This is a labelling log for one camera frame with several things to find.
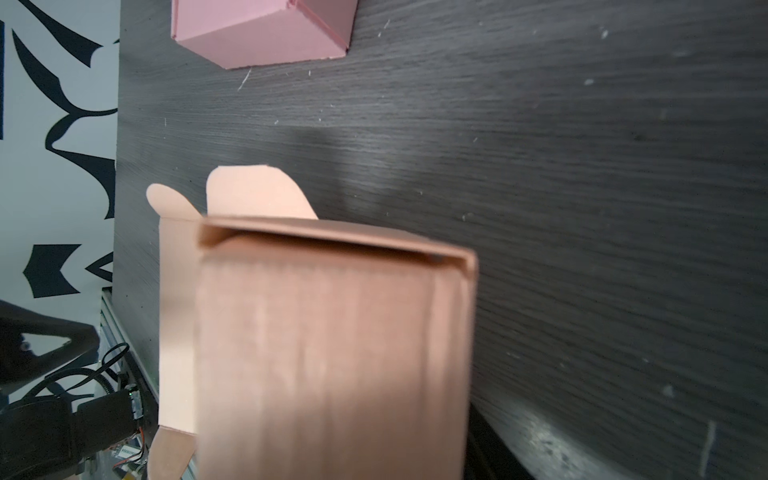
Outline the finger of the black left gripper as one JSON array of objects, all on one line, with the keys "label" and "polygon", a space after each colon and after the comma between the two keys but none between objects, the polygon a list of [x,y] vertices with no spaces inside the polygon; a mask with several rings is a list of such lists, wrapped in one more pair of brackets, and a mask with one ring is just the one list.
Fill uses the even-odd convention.
[{"label": "finger of the black left gripper", "polygon": [[1,389],[19,390],[96,351],[99,343],[93,325],[42,315],[1,301]]}]

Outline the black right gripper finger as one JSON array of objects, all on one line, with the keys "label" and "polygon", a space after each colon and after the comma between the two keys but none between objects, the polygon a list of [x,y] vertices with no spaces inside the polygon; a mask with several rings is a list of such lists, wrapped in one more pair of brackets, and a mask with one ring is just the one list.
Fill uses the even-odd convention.
[{"label": "black right gripper finger", "polygon": [[469,407],[465,480],[533,480],[474,404]]}]

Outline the peach cardboard box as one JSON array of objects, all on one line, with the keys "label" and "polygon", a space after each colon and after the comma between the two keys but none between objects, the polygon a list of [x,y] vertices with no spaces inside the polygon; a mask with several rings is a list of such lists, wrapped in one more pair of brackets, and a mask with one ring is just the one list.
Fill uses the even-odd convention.
[{"label": "peach cardboard box", "polygon": [[155,183],[152,479],[459,479],[479,262],[321,220],[283,171],[221,166],[197,210]]}]

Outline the pink cardboard box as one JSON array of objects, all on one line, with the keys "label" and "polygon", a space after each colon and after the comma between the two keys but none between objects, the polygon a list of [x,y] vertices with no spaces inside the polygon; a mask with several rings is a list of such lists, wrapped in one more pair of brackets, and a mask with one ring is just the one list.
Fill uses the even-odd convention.
[{"label": "pink cardboard box", "polygon": [[357,0],[174,1],[171,37],[226,69],[344,57]]}]

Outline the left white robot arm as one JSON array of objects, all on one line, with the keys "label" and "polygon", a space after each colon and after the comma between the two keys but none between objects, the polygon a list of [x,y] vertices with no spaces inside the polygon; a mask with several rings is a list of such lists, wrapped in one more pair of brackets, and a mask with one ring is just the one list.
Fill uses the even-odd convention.
[{"label": "left white robot arm", "polygon": [[65,479],[109,447],[140,434],[141,394],[114,370],[120,342],[96,368],[96,328],[1,304],[1,476]]}]

